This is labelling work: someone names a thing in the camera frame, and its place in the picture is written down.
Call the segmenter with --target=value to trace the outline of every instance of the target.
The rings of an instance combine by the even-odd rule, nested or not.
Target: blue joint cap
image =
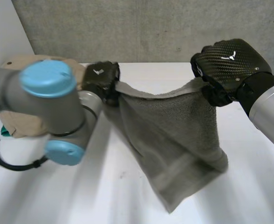
[[[45,156],[61,165],[79,164],[84,153],[84,149],[66,141],[50,140],[45,147]]]
[[[25,68],[20,74],[21,87],[36,97],[58,98],[72,92],[77,81],[64,62],[44,60]]]

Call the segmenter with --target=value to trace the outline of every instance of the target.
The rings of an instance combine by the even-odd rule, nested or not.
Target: gray robot arm
[[[40,117],[50,139],[45,156],[62,165],[78,164],[101,112],[102,100],[77,92],[71,68],[61,62],[36,62],[22,71],[0,68],[0,111]]]

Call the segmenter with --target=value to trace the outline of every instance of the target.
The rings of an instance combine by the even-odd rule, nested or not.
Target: tan fabric
[[[31,63],[45,59],[59,60],[67,63],[72,68],[73,75],[77,80],[77,89],[81,90],[85,67],[78,64],[73,59],[46,55],[16,55],[9,58],[2,65],[2,68],[22,70]],[[36,116],[3,111],[0,112],[0,120],[2,121],[4,127],[8,130],[9,134],[14,138],[38,136],[47,132],[47,128],[43,121]]]

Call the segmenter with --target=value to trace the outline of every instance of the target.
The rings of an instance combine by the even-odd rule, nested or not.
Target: white wall
[[[11,0],[0,0],[0,65],[14,54],[34,54]]]

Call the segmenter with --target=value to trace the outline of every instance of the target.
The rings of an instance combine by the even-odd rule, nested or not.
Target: white table
[[[122,81],[155,94],[193,78],[189,63],[120,65]],[[171,215],[102,115],[81,164],[49,161],[21,173],[0,167],[0,224],[274,224],[274,145],[238,103],[217,112],[229,170]],[[25,164],[42,155],[46,138],[1,137],[1,153],[10,163]]]

